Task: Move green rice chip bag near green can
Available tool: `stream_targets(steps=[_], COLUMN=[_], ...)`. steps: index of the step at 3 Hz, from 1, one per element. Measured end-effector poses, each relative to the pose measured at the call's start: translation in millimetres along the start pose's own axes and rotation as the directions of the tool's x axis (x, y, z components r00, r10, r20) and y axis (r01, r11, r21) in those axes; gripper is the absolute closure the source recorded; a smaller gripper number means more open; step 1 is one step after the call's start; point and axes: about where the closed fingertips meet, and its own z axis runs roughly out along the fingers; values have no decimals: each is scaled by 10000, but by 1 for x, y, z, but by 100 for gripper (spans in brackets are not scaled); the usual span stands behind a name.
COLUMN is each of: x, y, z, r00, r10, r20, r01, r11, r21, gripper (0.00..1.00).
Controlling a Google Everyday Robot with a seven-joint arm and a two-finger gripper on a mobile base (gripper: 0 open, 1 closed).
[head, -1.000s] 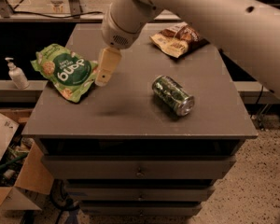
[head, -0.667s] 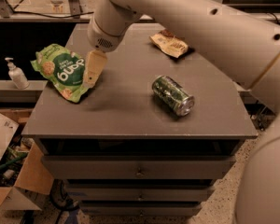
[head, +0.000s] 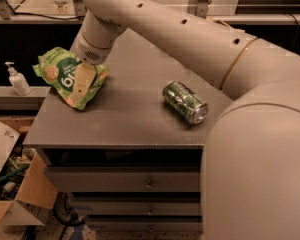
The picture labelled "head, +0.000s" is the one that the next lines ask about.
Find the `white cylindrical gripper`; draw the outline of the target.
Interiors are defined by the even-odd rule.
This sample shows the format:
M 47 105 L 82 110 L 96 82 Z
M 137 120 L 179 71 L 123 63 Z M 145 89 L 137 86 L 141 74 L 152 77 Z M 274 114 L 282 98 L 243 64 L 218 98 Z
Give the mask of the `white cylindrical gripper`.
M 75 71 L 73 97 L 76 101 L 83 100 L 88 94 L 97 73 L 93 65 L 105 62 L 116 38 L 125 30 L 121 25 L 95 17 L 90 11 L 86 13 L 70 48 L 80 61 L 87 62 L 79 64 Z

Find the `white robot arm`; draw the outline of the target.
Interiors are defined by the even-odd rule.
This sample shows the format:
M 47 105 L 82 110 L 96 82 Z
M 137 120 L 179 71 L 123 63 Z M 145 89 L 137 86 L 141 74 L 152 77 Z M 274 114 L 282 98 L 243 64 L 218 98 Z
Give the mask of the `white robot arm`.
M 205 240 L 300 240 L 300 56 L 149 0 L 83 3 L 81 60 L 130 28 L 232 99 L 203 152 Z

